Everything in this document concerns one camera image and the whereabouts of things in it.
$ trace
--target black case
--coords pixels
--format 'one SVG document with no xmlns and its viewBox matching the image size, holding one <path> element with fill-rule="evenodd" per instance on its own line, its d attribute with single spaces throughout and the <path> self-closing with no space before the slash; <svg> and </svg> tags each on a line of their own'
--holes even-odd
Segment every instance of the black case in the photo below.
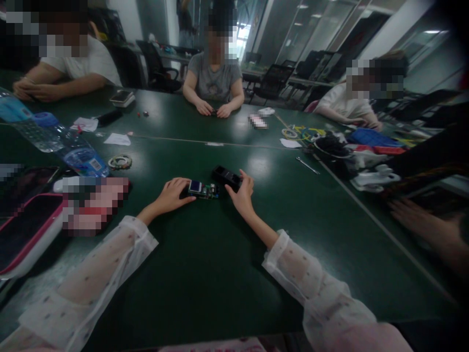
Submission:
<svg viewBox="0 0 469 352">
<path fill-rule="evenodd" d="M 229 185 L 235 192 L 238 192 L 242 184 L 240 176 L 220 165 L 215 166 L 213 169 L 212 178 L 222 185 Z"/>
</svg>

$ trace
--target circuit board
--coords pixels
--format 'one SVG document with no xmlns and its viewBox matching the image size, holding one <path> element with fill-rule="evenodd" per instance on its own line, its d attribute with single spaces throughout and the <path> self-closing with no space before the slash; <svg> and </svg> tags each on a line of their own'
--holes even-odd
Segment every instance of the circuit board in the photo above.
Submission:
<svg viewBox="0 0 469 352">
<path fill-rule="evenodd" d="M 205 185 L 202 182 L 191 180 L 191 184 L 187 190 L 189 197 L 197 197 L 201 199 L 217 199 L 220 193 L 218 186 L 212 184 Z"/>
</svg>

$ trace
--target gray t-shirt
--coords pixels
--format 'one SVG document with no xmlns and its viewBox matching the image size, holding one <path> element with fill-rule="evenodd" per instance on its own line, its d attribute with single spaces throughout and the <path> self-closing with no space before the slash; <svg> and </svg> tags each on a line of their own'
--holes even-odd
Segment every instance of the gray t-shirt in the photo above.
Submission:
<svg viewBox="0 0 469 352">
<path fill-rule="evenodd" d="M 238 64 L 221 65 L 213 72 L 204 53 L 194 55 L 188 68 L 197 77 L 195 92 L 203 100 L 230 101 L 231 86 L 242 77 Z"/>
</svg>

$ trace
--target white t-shirt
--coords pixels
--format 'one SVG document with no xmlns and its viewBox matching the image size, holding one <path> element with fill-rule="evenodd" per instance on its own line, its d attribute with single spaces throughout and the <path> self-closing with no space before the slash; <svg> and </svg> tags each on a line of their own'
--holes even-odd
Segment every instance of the white t-shirt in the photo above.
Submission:
<svg viewBox="0 0 469 352">
<path fill-rule="evenodd" d="M 319 107 L 327 107 L 346 118 L 357 118 L 369 112 L 373 112 L 368 99 L 347 99 L 346 83 L 333 87 L 319 101 Z"/>
<path fill-rule="evenodd" d="M 116 86 L 122 86 L 116 65 L 109 51 L 99 40 L 88 36 L 87 57 L 44 57 L 42 62 L 77 79 L 91 73 L 97 73 Z"/>
</svg>

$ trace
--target woman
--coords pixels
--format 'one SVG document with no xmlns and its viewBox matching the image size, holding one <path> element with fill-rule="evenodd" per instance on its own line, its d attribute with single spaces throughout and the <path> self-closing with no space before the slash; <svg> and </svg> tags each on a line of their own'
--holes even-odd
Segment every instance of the woman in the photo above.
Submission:
<svg viewBox="0 0 469 352">
<path fill-rule="evenodd" d="M 366 94 L 372 78 L 367 74 L 348 76 L 319 100 L 314 112 L 342 124 L 362 123 L 364 127 L 381 131 L 383 124 L 378 121 Z"/>
<path fill-rule="evenodd" d="M 325 272 L 319 261 L 295 244 L 285 231 L 275 232 L 262 221 L 251 202 L 254 180 L 240 172 L 243 181 L 239 191 L 235 193 L 228 185 L 225 188 L 236 210 L 267 247 L 262 266 L 304 307 L 303 328 L 313 349 L 412 351 L 395 327 L 378 324 L 373 313 L 350 296 L 346 283 Z M 158 245 L 147 226 L 157 216 L 195 200 L 179 199 L 189 182 L 186 178 L 174 178 L 136 218 L 126 216 L 56 290 L 26 310 L 19 318 L 20 327 L 0 344 L 0 351 L 28 348 L 80 351 L 117 288 Z M 257 338 L 240 347 L 242 342 L 185 345 L 168 351 L 216 351 L 221 346 L 247 351 L 246 344 L 254 344 L 259 351 L 261 344 Z"/>
<path fill-rule="evenodd" d="M 216 112 L 220 118 L 227 118 L 244 103 L 241 69 L 237 62 L 228 63 L 228 53 L 225 53 L 229 36 L 232 35 L 231 31 L 226 30 L 231 26 L 231 17 L 233 9 L 229 6 L 211 11 L 206 30 L 208 51 L 194 55 L 189 62 L 182 91 L 197 111 L 205 116 L 213 112 L 206 101 L 208 99 L 226 102 Z"/>
</svg>

